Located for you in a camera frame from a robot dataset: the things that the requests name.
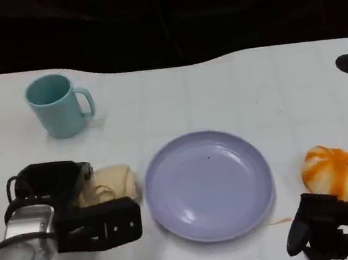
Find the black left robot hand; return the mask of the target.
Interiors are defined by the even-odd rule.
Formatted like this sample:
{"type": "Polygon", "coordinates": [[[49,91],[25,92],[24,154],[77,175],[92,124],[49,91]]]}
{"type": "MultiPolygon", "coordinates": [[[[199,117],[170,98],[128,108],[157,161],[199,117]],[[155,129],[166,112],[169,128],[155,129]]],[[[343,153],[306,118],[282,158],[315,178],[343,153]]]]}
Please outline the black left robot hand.
{"type": "Polygon", "coordinates": [[[142,236],[141,209],[131,198],[82,207],[79,195],[90,182],[89,162],[57,161],[31,164],[7,184],[8,200],[36,201],[54,208],[53,226],[59,252],[99,252],[142,236]]]}

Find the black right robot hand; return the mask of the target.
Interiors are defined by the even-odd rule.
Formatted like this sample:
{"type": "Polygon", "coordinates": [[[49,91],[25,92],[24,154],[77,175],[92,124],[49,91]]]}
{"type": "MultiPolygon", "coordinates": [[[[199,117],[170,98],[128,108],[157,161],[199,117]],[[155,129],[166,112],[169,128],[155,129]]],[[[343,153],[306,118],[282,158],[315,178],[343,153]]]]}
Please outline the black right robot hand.
{"type": "Polygon", "coordinates": [[[291,223],[286,250],[309,260],[348,257],[348,202],[334,195],[303,193],[291,223]]]}

